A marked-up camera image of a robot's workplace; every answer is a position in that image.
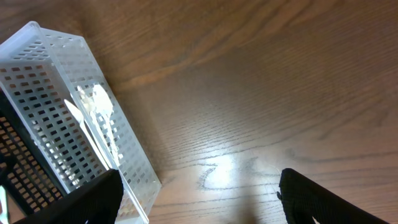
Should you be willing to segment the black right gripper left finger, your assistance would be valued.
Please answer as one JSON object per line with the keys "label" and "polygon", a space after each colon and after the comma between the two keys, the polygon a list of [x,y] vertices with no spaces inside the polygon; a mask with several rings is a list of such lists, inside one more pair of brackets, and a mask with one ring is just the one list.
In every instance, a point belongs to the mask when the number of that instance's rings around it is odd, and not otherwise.
{"label": "black right gripper left finger", "polygon": [[114,224],[123,194],[119,171],[110,169],[17,224]]}

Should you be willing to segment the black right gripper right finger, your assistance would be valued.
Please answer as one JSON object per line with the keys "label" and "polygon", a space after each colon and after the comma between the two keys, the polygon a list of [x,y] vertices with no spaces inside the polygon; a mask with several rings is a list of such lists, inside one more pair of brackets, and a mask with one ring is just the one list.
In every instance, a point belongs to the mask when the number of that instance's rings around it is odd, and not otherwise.
{"label": "black right gripper right finger", "polygon": [[282,171],[279,188],[288,224],[385,223],[291,168]]}

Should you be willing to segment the white plastic spoon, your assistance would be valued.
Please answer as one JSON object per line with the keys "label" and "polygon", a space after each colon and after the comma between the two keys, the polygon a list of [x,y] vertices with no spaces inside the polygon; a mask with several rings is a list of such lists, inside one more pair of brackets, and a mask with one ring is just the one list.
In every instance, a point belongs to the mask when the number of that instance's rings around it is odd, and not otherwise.
{"label": "white plastic spoon", "polygon": [[111,127],[111,115],[113,113],[113,105],[111,100],[109,99],[107,92],[99,84],[95,84],[93,87],[93,101],[95,104],[95,112],[99,113],[105,122],[106,137],[109,140],[109,146],[111,148],[113,161],[117,166],[119,166],[119,149],[116,146],[116,141],[114,140],[114,134]]}
{"label": "white plastic spoon", "polygon": [[77,89],[78,93],[80,94],[83,107],[90,116],[90,118],[88,119],[88,121],[92,123],[92,125],[89,125],[90,131],[92,134],[98,134],[99,136],[99,138],[95,137],[97,148],[100,150],[105,161],[108,163],[109,168],[111,168],[113,167],[113,164],[115,164],[115,162],[113,161],[113,157],[111,155],[109,140],[106,137],[105,122],[102,119],[101,115],[95,112],[95,104],[93,101],[93,88],[90,94],[86,94],[80,86],[77,86]]}
{"label": "white plastic spoon", "polygon": [[90,134],[89,134],[89,132],[88,132],[88,130],[86,128],[85,118],[83,116],[83,113],[74,104],[72,104],[70,101],[64,99],[64,103],[65,103],[67,109],[73,115],[73,117],[78,121],[80,129],[83,131],[84,135],[86,136],[91,148],[94,150],[94,152],[95,152],[97,158],[99,159],[99,161],[102,163],[102,165],[104,166],[104,168],[106,170],[109,170],[108,163],[105,161],[105,159],[102,156],[100,150],[97,148],[96,143],[94,142],[94,140],[92,139],[92,137],[90,136]]}

